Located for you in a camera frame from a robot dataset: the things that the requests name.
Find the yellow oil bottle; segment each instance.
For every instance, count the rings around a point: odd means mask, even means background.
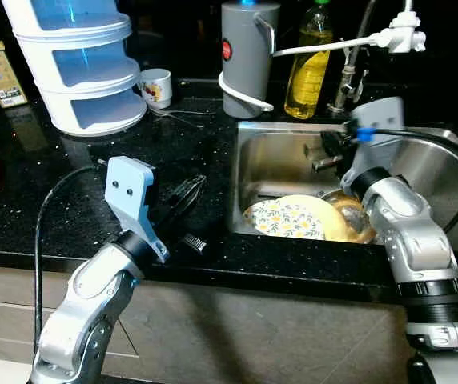
[[[300,25],[299,46],[316,46],[332,42],[328,19],[329,0],[315,0],[315,6],[305,14]],[[312,117],[327,69],[329,51],[297,54],[287,84],[284,110],[294,118]]]

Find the countertop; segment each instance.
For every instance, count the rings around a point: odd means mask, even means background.
[[[197,205],[178,224],[178,230],[207,242],[207,254],[201,257],[180,243],[167,244],[171,259],[151,266],[147,278],[371,302],[396,300],[382,246],[231,233],[226,220],[236,121],[224,114],[219,99],[184,98],[173,107],[215,115],[185,116],[204,124],[194,128],[148,113],[126,132],[86,139],[56,130],[41,102],[1,112],[0,266],[33,268],[38,209],[61,177],[100,158],[126,155],[159,169],[161,198],[184,178],[207,176]],[[287,120],[273,115],[263,119]],[[458,134],[456,125],[441,126]],[[104,174],[86,173],[48,206],[42,229],[45,270],[71,272],[120,231],[103,192]]]

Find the small mug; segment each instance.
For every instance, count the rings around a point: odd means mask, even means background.
[[[172,80],[170,71],[159,68],[143,70],[140,74],[139,88],[143,98],[151,108],[161,110],[171,104]]]

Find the sink basin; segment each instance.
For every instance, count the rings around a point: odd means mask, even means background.
[[[446,137],[449,130],[408,127]],[[278,122],[240,122],[233,157],[229,226],[240,234],[260,233],[243,220],[250,205],[288,194],[322,195],[339,188],[335,170],[313,172],[311,164],[326,158],[320,132],[343,131],[340,125]],[[433,219],[444,226],[458,210],[458,158],[442,146],[419,139],[401,138],[392,174],[402,174],[432,206]],[[458,250],[458,223],[448,234]]]

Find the faucet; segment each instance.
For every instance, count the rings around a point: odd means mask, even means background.
[[[362,38],[366,36],[370,20],[372,18],[373,10],[375,9],[376,0],[369,0],[364,10],[363,19],[360,22],[359,30],[357,31],[356,38]],[[410,12],[412,10],[412,0],[404,0],[404,12]],[[332,116],[341,116],[345,114],[344,105],[348,98],[352,98],[356,102],[362,92],[362,81],[368,74],[368,71],[363,72],[363,76],[360,79],[358,86],[352,86],[352,79],[356,73],[356,61],[359,55],[360,46],[354,46],[347,54],[346,62],[341,72],[341,80],[335,94],[334,102],[328,104],[328,109]]]

